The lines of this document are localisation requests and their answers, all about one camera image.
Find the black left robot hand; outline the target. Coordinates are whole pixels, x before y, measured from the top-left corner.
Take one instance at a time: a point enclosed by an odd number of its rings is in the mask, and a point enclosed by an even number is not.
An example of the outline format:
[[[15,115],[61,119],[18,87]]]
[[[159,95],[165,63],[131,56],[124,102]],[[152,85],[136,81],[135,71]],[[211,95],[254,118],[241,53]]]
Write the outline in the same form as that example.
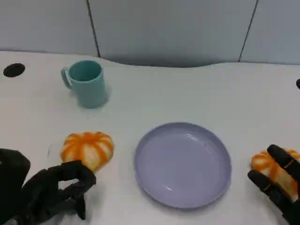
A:
[[[19,191],[0,199],[2,225],[39,225],[62,213],[86,219],[85,193],[96,176],[80,160],[43,169]]]

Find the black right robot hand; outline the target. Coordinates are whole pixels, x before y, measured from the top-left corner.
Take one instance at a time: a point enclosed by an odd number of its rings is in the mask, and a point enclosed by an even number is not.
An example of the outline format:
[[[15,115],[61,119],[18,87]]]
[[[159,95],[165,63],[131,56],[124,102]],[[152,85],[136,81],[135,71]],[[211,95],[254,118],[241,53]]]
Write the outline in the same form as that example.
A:
[[[270,145],[267,152],[279,164],[279,167],[284,169],[299,185],[300,163],[277,145]],[[298,225],[300,223],[299,200],[293,202],[281,185],[255,169],[250,170],[247,176],[281,210],[282,216],[288,224]]]

